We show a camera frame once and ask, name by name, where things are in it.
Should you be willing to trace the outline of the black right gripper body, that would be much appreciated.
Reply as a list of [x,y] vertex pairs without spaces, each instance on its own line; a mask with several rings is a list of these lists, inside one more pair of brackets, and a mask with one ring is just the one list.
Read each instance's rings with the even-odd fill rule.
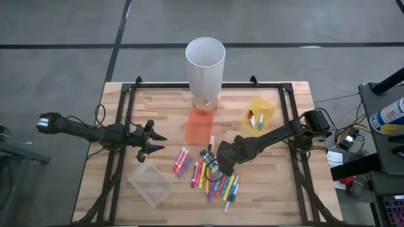
[[237,163],[242,160],[239,148],[234,144],[230,144],[226,141],[222,141],[219,144],[219,147],[217,149],[217,157],[219,156],[225,158],[226,160],[225,165],[228,165],[229,163]]

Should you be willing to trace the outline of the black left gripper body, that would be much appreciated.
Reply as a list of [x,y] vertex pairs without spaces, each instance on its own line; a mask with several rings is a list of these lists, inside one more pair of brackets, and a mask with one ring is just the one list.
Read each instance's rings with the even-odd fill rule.
[[151,127],[149,125],[144,127],[137,125],[134,131],[127,134],[129,145],[140,147],[142,151],[148,151],[150,131]]

